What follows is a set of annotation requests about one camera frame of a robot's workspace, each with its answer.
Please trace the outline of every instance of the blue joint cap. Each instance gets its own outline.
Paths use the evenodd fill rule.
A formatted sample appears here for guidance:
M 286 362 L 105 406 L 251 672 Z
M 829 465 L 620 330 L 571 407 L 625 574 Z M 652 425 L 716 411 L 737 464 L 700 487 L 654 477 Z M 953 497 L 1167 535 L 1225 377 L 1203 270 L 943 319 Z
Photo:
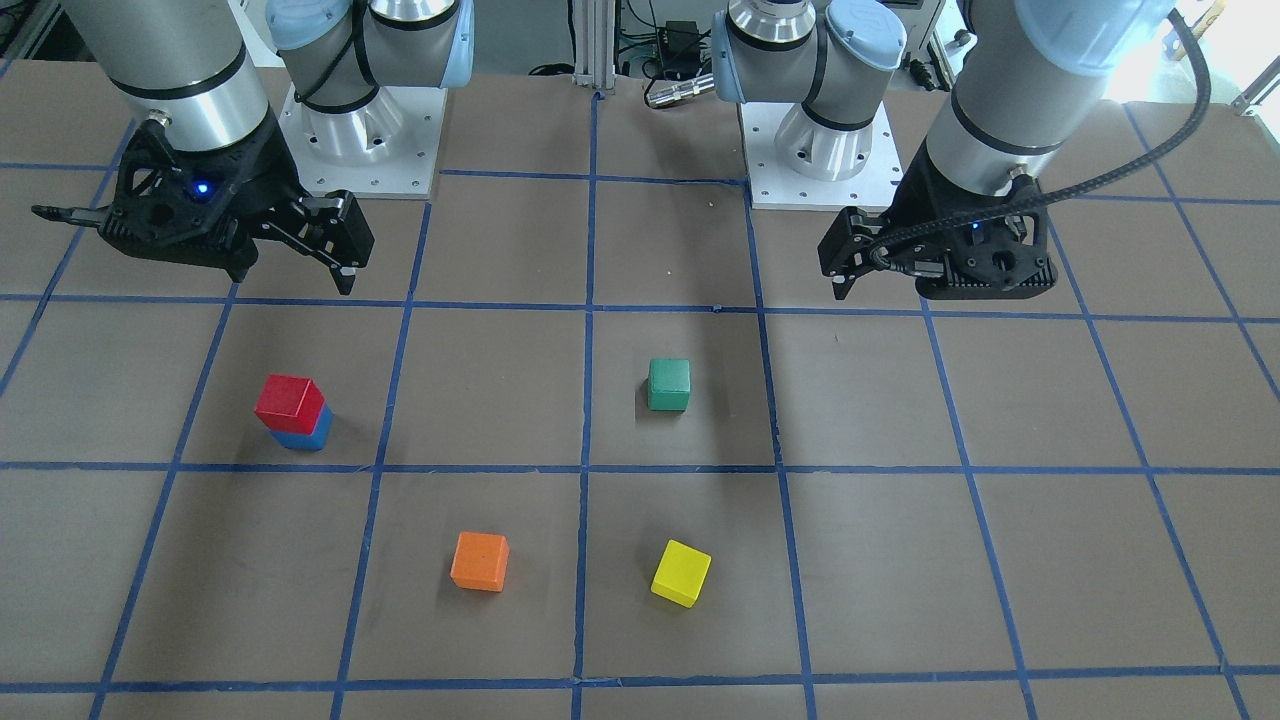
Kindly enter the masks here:
M 742 82 L 733 61 L 733 45 L 728 40 L 728 22 L 724 10 L 712 18 L 712 74 L 716 76 L 716 95 L 726 102 L 746 102 Z
M 476 14 L 472 0 L 458 0 L 458 23 L 453 31 L 453 45 L 449 46 L 449 60 L 444 65 L 440 87 L 462 87 L 471 82 L 475 65 L 475 26 Z
M 271 433 L 275 442 L 289 450 L 324 450 L 324 443 L 329 439 L 330 425 L 333 425 L 333 411 L 329 410 L 329 404 L 326 402 L 324 409 L 320 410 L 320 418 L 316 419 L 316 429 L 311 430 L 311 434 L 282 433 L 279 430 L 268 432 Z
M 876 0 L 831 0 L 831 35 L 849 53 L 884 72 L 896 70 L 906 51 L 906 28 L 893 10 Z
M 352 0 L 268 0 L 266 27 L 276 50 L 297 50 L 320 40 L 351 12 Z

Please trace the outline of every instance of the blue tape line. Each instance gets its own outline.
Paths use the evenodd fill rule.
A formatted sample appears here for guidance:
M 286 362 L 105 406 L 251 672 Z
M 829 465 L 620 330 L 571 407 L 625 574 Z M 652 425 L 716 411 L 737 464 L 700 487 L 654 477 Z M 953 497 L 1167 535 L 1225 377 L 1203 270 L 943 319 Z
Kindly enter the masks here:
M 595 354 L 595 232 L 596 232 L 596 199 L 599 178 L 596 177 L 600 160 L 600 101 L 604 94 L 591 94 L 591 136 L 590 136 L 590 172 L 591 178 L 588 186 L 586 205 L 586 287 L 584 311 L 584 342 L 582 342 L 582 447 L 579 456 L 581 470 L 579 473 L 577 491 L 577 565 L 573 579 L 573 678 L 582 678 L 586 656 L 586 551 L 588 551 L 588 509 L 590 507 L 591 478 L 591 391 L 594 382 L 594 354 Z M 570 707 L 570 717 L 581 720 L 582 717 L 582 689 L 573 688 L 573 698 Z
M 1280 665 L 1234 666 L 1236 675 L 1280 676 Z M 1044 667 L 1028 670 L 1032 680 L 1117 679 L 1117 678 L 1203 678 L 1221 675 L 1216 665 L 1151 665 L 1120 667 Z M 920 673 L 819 673 L 815 685 L 881 685 L 1012 682 L 1015 670 L 943 670 Z M 681 688 L 681 687 L 769 687 L 803 685 L 800 674 L 767 675 L 640 675 L 621 678 L 424 678 L 348 680 L 346 692 L 413 692 L 413 691 L 539 691 L 577 688 Z M 108 694 L 120 693 L 310 693 L 333 692 L 335 680 L 179 680 L 179 682 L 116 682 Z M 83 694 L 101 688 L 100 683 L 0 683 L 4 694 Z
M 1149 152 L 1151 146 L 1147 142 L 1147 136 L 1142 133 L 1142 128 L 1138 127 L 1138 119 L 1133 117 L 1133 110 L 1125 105 L 1125 114 L 1129 117 L 1129 124 L 1133 126 L 1134 132 L 1138 133 L 1138 140 L 1142 141 L 1142 146 Z M 1226 292 L 1226 286 L 1222 284 L 1221 275 L 1217 274 L 1217 268 L 1213 266 L 1213 261 L 1210 260 L 1208 252 L 1204 250 L 1204 243 L 1201 242 L 1199 234 L 1196 228 L 1192 227 L 1190 218 L 1187 217 L 1187 209 L 1183 208 L 1181 200 L 1178 193 L 1174 192 L 1174 186 L 1169 182 L 1169 177 L 1165 176 L 1164 168 L 1160 163 L 1155 164 L 1156 174 L 1160 176 L 1160 182 L 1165 184 L 1165 191 L 1169 192 L 1169 197 L 1174 201 L 1174 208 L 1178 210 L 1178 217 L 1183 219 L 1183 227 L 1187 228 L 1187 234 L 1190 236 L 1192 243 L 1196 245 L 1196 251 L 1199 252 L 1201 261 L 1204 263 L 1204 269 L 1208 270 L 1208 277 L 1213 281 L 1213 287 L 1217 288 L 1219 295 L 1222 296 L 1222 302 L 1226 304 L 1226 310 L 1231 314 L 1231 320 L 1236 324 L 1240 334 L 1244 336 L 1244 343 L 1249 346 L 1249 352 L 1253 355 L 1253 361 L 1258 364 L 1258 369 L 1262 372 L 1262 377 L 1266 378 L 1267 384 L 1271 386 L 1271 395 L 1276 400 L 1280 400 L 1280 386 L 1276 386 L 1276 379 L 1267 369 L 1266 361 L 1262 359 L 1262 354 L 1258 351 L 1257 343 L 1253 342 L 1253 336 L 1249 334 L 1249 328 L 1240 322 L 1240 313 L 1235 309 L 1235 302 L 1231 300 L 1230 293 Z
M 942 345 L 938 342 L 938 331 L 933 323 L 933 313 L 931 311 L 929 301 L 923 297 L 920 299 L 920 311 L 924 314 L 924 328 L 929 333 L 929 346 L 933 348 L 933 361 L 938 369 L 938 382 L 942 384 L 942 397 L 947 404 L 951 432 L 955 434 L 956 452 L 960 455 L 960 464 L 964 466 L 965 484 L 969 487 L 969 498 L 973 501 L 974 516 L 978 520 L 978 529 L 982 533 L 982 544 L 987 551 L 987 561 L 991 564 L 991 578 L 996 585 L 996 596 L 1000 598 L 1000 611 L 1005 618 L 1005 629 L 1009 633 L 1009 647 L 1014 655 L 1018 684 L 1023 691 L 1023 702 L 1027 705 L 1027 717 L 1028 720 L 1037 720 L 1036 698 L 1032 693 L 1030 679 L 1027 675 L 1027 659 L 1023 656 L 1023 643 L 1018 637 L 1018 623 L 1014 619 L 1012 603 L 1009 601 L 1009 588 L 1005 587 L 1005 574 L 1000 569 L 996 542 L 991 534 L 991 525 L 987 521 L 982 493 L 978 489 L 978 480 L 974 478 L 973 465 L 969 461 L 969 448 L 965 446 L 964 428 L 960 425 L 960 413 L 956 409 L 955 395 L 951 392 L 951 379 L 947 375 L 947 365 L 942 357 Z
M 84 172 L 84 173 L 106 173 L 115 172 L 115 167 L 108 165 L 74 165 L 63 163 L 0 163 L 0 170 L 61 170 L 61 172 Z
M 813 689 L 813 664 L 809 656 L 809 623 L 804 610 L 804 588 L 800 583 L 800 555 L 796 550 L 795 518 L 791 512 L 791 484 L 782 456 L 782 432 L 778 427 L 778 402 L 773 384 L 773 360 L 769 354 L 769 323 L 764 311 L 764 283 L 760 281 L 760 256 L 755 245 L 755 224 L 751 222 L 751 188 L 742 187 L 742 213 L 746 219 L 746 245 L 751 256 L 751 284 L 755 292 L 755 322 L 760 333 L 760 356 L 764 363 L 764 396 L 769 406 L 769 433 L 773 441 L 773 470 L 778 477 L 778 497 L 782 505 L 782 529 L 787 539 L 787 566 L 791 570 L 791 602 L 796 616 L 796 644 L 800 652 L 800 675 L 804 682 L 805 712 L 808 720 L 818 720 L 818 698 Z
M 1148 666 L 1148 667 L 1059 667 L 1029 671 L 1033 680 L 1079 680 L 1115 678 L 1199 678 L 1221 675 L 1216 665 Z
M 351 656 L 356 647 L 356 629 L 360 625 L 360 607 L 365 596 L 365 578 L 369 574 L 369 553 L 374 546 L 374 528 L 378 524 L 378 501 L 381 497 L 383 474 L 387 464 L 387 446 L 396 420 L 396 400 L 399 395 L 401 370 L 404 366 L 404 350 L 408 345 L 408 332 L 413 320 L 413 293 L 422 274 L 422 256 L 426 254 L 426 236 L 431 225 L 431 204 L 422 209 L 422 222 L 419 227 L 417 251 L 413 255 L 413 269 L 410 273 L 408 288 L 404 292 L 404 307 L 401 315 L 399 336 L 396 340 L 396 356 L 392 360 L 392 375 L 387 387 L 387 410 L 383 414 L 383 429 L 378 436 L 378 455 L 374 459 L 374 477 L 369 482 L 369 509 L 365 515 L 365 530 L 361 533 L 360 557 L 356 562 L 356 580 L 351 591 L 351 609 L 347 612 L 347 629 L 342 639 L 342 655 L 338 659 L 338 687 L 333 692 L 330 720 L 342 717 L 342 705 L 346 697 L 347 678 L 351 674 Z
M 586 181 L 591 176 L 582 173 L 525 173 L 520 170 L 454 170 L 443 169 L 442 176 L 458 176 L 467 178 L 520 178 L 520 179 L 570 179 Z
M 1016 670 L 950 670 L 942 673 L 827 673 L 815 675 L 820 685 L 881 685 L 927 683 L 991 683 L 1016 680 Z
M 1078 200 L 1103 200 L 1108 202 L 1174 202 L 1174 197 L 1147 197 L 1139 195 L 1080 195 Z M 1192 205 L 1261 205 L 1261 206 L 1276 206 L 1280 205 L 1280 200 L 1244 200 L 1244 199 L 1220 199 L 1220 197 L 1178 197 L 1179 202 L 1187 202 Z
M 155 473 L 165 471 L 168 462 L 93 462 L 77 460 L 0 460 L 0 470 L 83 470 L 83 471 L 122 471 Z M 964 474 L 961 465 L 787 465 L 788 474 L 831 473 L 840 475 L 947 475 Z M 970 465 L 974 475 L 1198 475 L 1198 477 L 1280 477 L 1280 468 L 1192 468 L 1192 466 L 1082 466 L 1082 465 Z M 236 464 L 236 462 L 179 462 L 179 473 L 224 473 L 224 474 L 355 474 L 371 473 L 374 465 L 334 465 L 334 464 Z M 429 475 L 429 474 L 525 474 L 545 473 L 572 475 L 582 470 L 581 465 L 383 465 L 384 473 Z M 774 465 L 590 465 L 593 474 L 689 474 L 689 475 L 733 475 L 733 474 L 772 474 Z
M 616 183 L 640 184 L 727 184 L 745 187 L 746 181 L 740 178 L 645 178 L 632 176 L 602 176 L 593 165 L 586 174 L 581 173 L 529 173 L 518 170 L 462 170 L 443 169 L 442 176 L 472 177 L 472 178 L 512 178 L 512 179 L 557 179 L 557 181 L 596 181 Z
M 536 310 L 543 313 L 581 313 L 582 305 L 568 302 L 447 302 L 415 300 L 413 307 L 426 310 Z
M 1125 108 L 1125 113 L 1129 113 L 1128 106 Z M 1129 120 L 1130 123 L 1134 122 L 1132 114 L 1129 115 Z M 1144 473 L 1147 486 L 1151 489 L 1152 498 L 1156 501 L 1161 521 L 1165 524 L 1165 532 L 1169 534 L 1170 543 L 1174 546 L 1174 552 L 1178 556 L 1179 565 L 1181 566 L 1183 577 L 1187 579 L 1187 585 L 1190 589 L 1192 597 L 1196 601 L 1196 607 L 1201 614 L 1201 620 L 1204 624 L 1204 632 L 1208 634 L 1210 644 L 1213 647 L 1213 653 L 1222 666 L 1224 678 L 1226 679 L 1228 688 L 1231 691 L 1231 697 L 1235 700 L 1235 706 L 1240 712 L 1242 720 L 1249 720 L 1249 714 L 1244 707 L 1240 689 L 1235 683 L 1235 678 L 1231 675 L 1230 665 L 1226 660 L 1226 655 L 1222 652 L 1222 644 L 1217 637 L 1217 630 L 1215 629 L 1213 621 L 1208 615 L 1208 607 L 1204 605 L 1204 598 L 1201 596 L 1199 585 L 1196 583 L 1196 577 L 1192 574 L 1190 565 L 1187 564 L 1187 557 L 1183 553 L 1181 542 L 1178 538 L 1178 530 L 1174 528 L 1172 518 L 1170 518 L 1169 511 L 1165 507 L 1160 486 L 1156 483 L 1156 473 L 1151 470 L 1151 461 L 1147 457 L 1147 450 L 1143 447 L 1142 437 L 1138 434 L 1138 425 L 1134 423 L 1133 414 L 1129 411 L 1129 404 L 1125 401 L 1124 393 L 1120 391 L 1120 382 L 1116 379 L 1115 369 L 1111 366 L 1111 359 L 1107 356 L 1107 350 L 1102 345 L 1102 336 L 1098 334 L 1098 328 L 1093 322 L 1092 314 L 1089 313 L 1089 305 L 1084 300 L 1084 293 L 1080 291 L 1080 284 L 1075 278 L 1075 272 L 1071 269 L 1071 263 L 1066 256 L 1062 238 L 1059 236 L 1057 227 L 1053 224 L 1053 220 L 1050 220 L 1048 231 L 1050 236 L 1053 238 L 1053 245 L 1057 247 L 1059 260 L 1062 263 L 1062 272 L 1071 283 L 1071 291 L 1075 293 L 1075 300 L 1080 305 L 1080 311 L 1084 314 L 1084 323 L 1089 328 L 1089 337 L 1093 340 L 1098 360 L 1102 363 L 1102 369 L 1107 375 L 1107 383 L 1111 386 L 1111 393 L 1115 396 L 1116 406 L 1120 409 L 1120 416 L 1124 419 L 1125 429 L 1129 432 L 1129 439 L 1133 442 L 1133 448 L 1138 454 L 1138 461 L 1147 470 Z
M 124 137 L 120 138 L 120 143 L 115 147 L 115 152 L 111 155 L 111 167 L 114 168 L 120 163 L 120 158 L 124 155 L 124 149 L 129 145 L 129 137 L 133 136 L 134 123 L 129 120 L 128 127 L 124 128 Z M 102 179 L 97 183 L 97 190 L 93 192 L 93 200 L 90 205 L 97 206 L 102 200 L 102 193 L 106 192 L 106 186 L 111 181 L 111 173 L 104 173 Z M 45 292 L 41 295 L 40 301 L 36 304 L 36 310 L 31 314 L 31 322 L 27 323 L 27 329 L 22 334 L 22 340 L 18 342 L 18 348 L 14 351 L 13 357 L 9 359 L 9 366 L 5 369 L 3 377 L 0 377 L 0 397 L 4 397 L 5 391 L 9 389 L 9 383 L 13 382 L 14 373 L 18 372 L 18 364 L 22 363 L 22 357 L 27 354 L 27 346 L 31 345 L 31 338 L 36 334 L 36 327 L 40 325 L 40 319 L 45 316 L 45 309 L 49 307 L 49 299 L 54 295 L 54 290 L 58 288 L 58 282 L 63 279 L 63 273 L 67 272 L 67 266 L 72 261 L 72 255 L 76 254 L 76 249 L 79 246 L 81 238 L 84 236 L 84 228 L 77 228 L 76 234 L 72 236 L 70 243 L 67 246 L 67 252 L 63 252 L 63 259 L 58 263 L 58 268 L 54 269 L 54 275 L 49 278 L 49 284 L 45 286 Z
M 0 295 L 0 302 L 40 300 L 38 295 Z M 221 305 L 224 299 L 215 296 L 151 296 L 151 295 L 64 295 L 50 296 L 50 302 L 108 302 L 108 304 L 147 304 L 147 305 Z M 315 307 L 402 307 L 397 300 L 344 300 L 323 297 L 237 297 L 236 305 L 270 306 L 315 306 Z M 576 305 L 571 302 L 489 302 L 489 301 L 451 301 L 415 300 L 413 307 L 433 310 L 516 310 L 552 313 L 710 313 L 730 315 L 751 315 L 755 307 L 716 306 L 716 305 Z M 765 307 L 767 315 L 840 315 L 840 316 L 883 316 L 920 318 L 919 310 L 891 307 Z M 1009 320 L 1083 320 L 1079 313 L 1015 313 L 1001 310 L 932 310 L 934 318 L 968 319 L 1009 319 Z M 1184 324 L 1280 324 L 1280 318 L 1265 316 L 1213 316 L 1213 315 L 1121 315 L 1097 314 L 1094 322 L 1106 323 L 1184 323 Z
M 641 178 L 634 176 L 596 176 L 600 182 L 622 182 L 640 184 L 727 184 L 731 187 L 746 187 L 745 179 L 737 178 Z
M 191 396 L 191 404 L 187 406 L 187 416 L 182 421 L 182 432 L 178 433 L 178 443 L 173 448 L 173 457 L 169 461 L 169 471 L 165 475 L 164 484 L 160 487 L 160 497 L 156 498 L 155 511 L 151 514 L 151 525 L 147 528 L 146 541 L 142 543 L 142 553 L 138 557 L 138 565 L 133 571 L 133 582 L 129 585 L 129 594 L 125 597 L 124 609 L 120 612 L 120 621 L 115 629 L 115 637 L 111 641 L 111 650 L 108 652 L 106 664 L 102 667 L 101 687 L 96 693 L 93 693 L 93 705 L 90 708 L 88 719 L 99 720 L 102 714 L 102 702 L 106 700 L 106 688 L 111 683 L 111 678 L 115 675 L 115 665 L 120 660 L 120 651 L 124 648 L 124 638 L 129 633 L 129 623 L 133 620 L 133 611 L 138 605 L 138 596 L 142 593 L 142 582 L 146 579 L 147 566 L 151 562 L 151 553 L 155 551 L 156 538 L 160 536 L 160 521 L 164 519 L 165 509 L 169 506 L 169 496 L 173 492 L 174 479 L 178 477 L 178 464 L 182 461 L 182 454 L 187 448 L 187 439 L 191 437 L 191 428 L 196 421 L 196 413 L 200 410 L 200 401 L 205 396 L 205 388 L 209 386 L 209 374 L 214 369 L 214 359 L 218 356 L 218 348 L 223 342 L 223 334 L 227 332 L 227 322 L 230 319 L 232 300 L 236 297 L 237 284 L 232 284 L 230 290 L 227 291 L 227 302 L 223 304 L 223 313 L 218 318 L 218 327 L 214 329 L 214 337 L 209 342 L 209 351 L 205 354 L 205 364 L 200 369 L 200 379 L 196 382 L 196 388 Z
M 759 685 L 803 685 L 803 675 L 777 674 L 777 675 L 692 675 L 689 678 L 675 678 L 666 675 L 645 675 L 634 678 L 617 678 L 617 687 L 622 688 L 707 688 L 707 687 L 759 687 Z
M 1236 675 L 1280 675 L 1280 665 L 1233 665 Z

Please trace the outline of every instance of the table surface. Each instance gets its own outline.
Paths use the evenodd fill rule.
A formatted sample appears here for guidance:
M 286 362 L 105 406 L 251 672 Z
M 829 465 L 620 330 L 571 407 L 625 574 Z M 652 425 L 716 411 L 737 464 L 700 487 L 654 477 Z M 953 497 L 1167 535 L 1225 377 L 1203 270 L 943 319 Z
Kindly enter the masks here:
M 750 208 L 735 109 L 640 88 L 476 77 L 343 299 L 32 217 L 101 202 L 129 119 L 93 65 L 0 67 L 0 717 L 1280 717 L 1254 120 L 1055 208 L 1039 299 L 837 304 L 831 214 Z M 888 97 L 906 154 L 945 97 Z M 1187 110 L 1100 104 L 1044 186 Z M 268 436 L 268 373 L 325 450 Z M 449 582 L 461 530 L 508 537 L 500 594 Z M 649 592 L 671 538 L 692 610 Z

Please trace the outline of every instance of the metal mounting plate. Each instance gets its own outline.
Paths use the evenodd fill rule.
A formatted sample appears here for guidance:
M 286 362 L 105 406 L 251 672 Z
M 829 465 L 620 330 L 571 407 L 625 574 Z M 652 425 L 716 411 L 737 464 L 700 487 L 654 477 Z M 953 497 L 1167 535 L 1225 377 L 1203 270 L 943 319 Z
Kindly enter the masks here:
M 773 137 L 791 105 L 745 102 L 740 105 L 742 150 L 751 178 L 751 205 L 763 210 L 840 210 L 858 205 L 881 211 L 893 202 L 902 164 L 897 158 L 888 114 L 882 104 L 876 111 L 874 145 L 867 167 L 847 181 L 824 182 L 792 170 L 778 158 Z
M 388 87 L 404 110 L 402 135 L 392 143 L 396 154 L 372 165 L 335 165 L 316 158 L 302 128 L 293 86 L 280 111 L 284 141 L 298 165 L 302 187 L 312 195 L 349 190 L 356 197 L 429 200 L 435 179 L 435 161 L 444 129 L 448 91 L 438 87 Z

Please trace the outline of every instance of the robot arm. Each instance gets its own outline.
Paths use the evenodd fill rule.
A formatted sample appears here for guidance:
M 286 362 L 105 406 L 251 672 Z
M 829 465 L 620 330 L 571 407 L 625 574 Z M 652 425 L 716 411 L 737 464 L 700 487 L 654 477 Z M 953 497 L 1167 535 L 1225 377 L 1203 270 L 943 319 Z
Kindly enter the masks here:
M 902 61 L 906 28 L 874 0 L 732 0 L 712 24 L 716 91 L 792 102 L 774 143 L 795 172 L 844 181 L 867 165 L 872 122 Z
M 928 299 L 1018 299 L 1056 282 L 1046 208 L 1151 164 L 1189 136 L 1208 101 L 1203 55 L 1192 51 L 1198 96 L 1169 141 L 1116 170 L 1043 193 L 1036 177 L 1102 96 L 1111 72 L 1167 15 L 1174 0 L 969 0 L 982 38 L 956 79 L 892 205 L 879 217 L 846 208 L 818 246 L 844 300 L 868 273 L 916 277 Z M 1189 46 L 1194 40 L 1184 40 Z
M 338 291 L 349 293 L 374 237 L 355 195 L 338 190 L 315 197 L 300 184 L 225 0 L 63 5 L 140 127 L 120 160 L 110 205 L 37 205 L 32 211 L 95 228 L 125 255 L 220 268 L 234 282 L 257 260 L 255 240 L 284 242 L 324 263 Z M 348 128 L 338 140 L 358 136 L 366 160 L 390 151 L 384 136 L 394 128 L 342 120 L 367 115 L 380 82 L 463 85 L 470 78 L 470 0 L 273 0 L 271 6 L 283 20 L 276 23 L 282 35 L 293 41 L 284 51 L 289 70 L 300 86 L 312 83 L 311 109 Z M 362 20 L 365 32 L 355 32 L 353 23 Z M 352 45 L 356 53 L 347 51 Z

